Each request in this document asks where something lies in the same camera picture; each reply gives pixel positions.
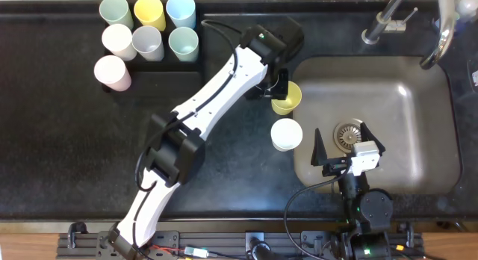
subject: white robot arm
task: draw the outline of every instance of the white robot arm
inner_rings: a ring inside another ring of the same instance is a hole
[[[283,31],[275,37],[260,25],[249,28],[235,56],[196,95],[176,106],[166,119],[153,115],[150,129],[160,133],[147,145],[140,191],[126,217],[112,227],[108,237],[125,259],[149,258],[140,248],[154,235],[174,191],[200,168],[204,143],[221,116],[251,88],[260,87],[266,75],[282,83],[277,85],[282,88],[270,94],[272,98],[285,99],[288,76],[279,74],[279,69],[302,46],[303,33],[292,19]],[[262,87],[252,91],[263,96],[266,87]]]

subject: faucet spout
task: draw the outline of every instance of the faucet spout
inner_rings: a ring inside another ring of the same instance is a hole
[[[455,32],[455,4],[454,0],[438,0],[440,7],[440,33],[438,42],[429,55],[425,55],[420,66],[429,69],[435,65],[450,47]]]

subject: sink basin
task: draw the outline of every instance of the sink basin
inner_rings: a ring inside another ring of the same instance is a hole
[[[294,119],[304,138],[294,150],[297,176],[306,186],[331,179],[313,167],[314,130],[329,158],[361,140],[360,121],[387,149],[367,172],[372,188],[393,194],[442,194],[457,183],[461,166],[447,76],[423,70],[415,57],[310,58],[294,72],[302,90]],[[319,189],[330,192],[331,186]]]

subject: faucet handle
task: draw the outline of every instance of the faucet handle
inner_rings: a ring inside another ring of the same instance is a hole
[[[397,32],[405,32],[406,30],[406,22],[412,17],[418,8],[415,7],[413,11],[404,19],[404,20],[391,20],[387,26],[385,27],[385,33],[397,33]]]

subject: wooden floor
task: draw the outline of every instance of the wooden floor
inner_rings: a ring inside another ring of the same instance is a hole
[[[423,234],[426,252],[447,260],[478,260],[478,233]],[[0,260],[53,260],[56,234],[1,234]]]

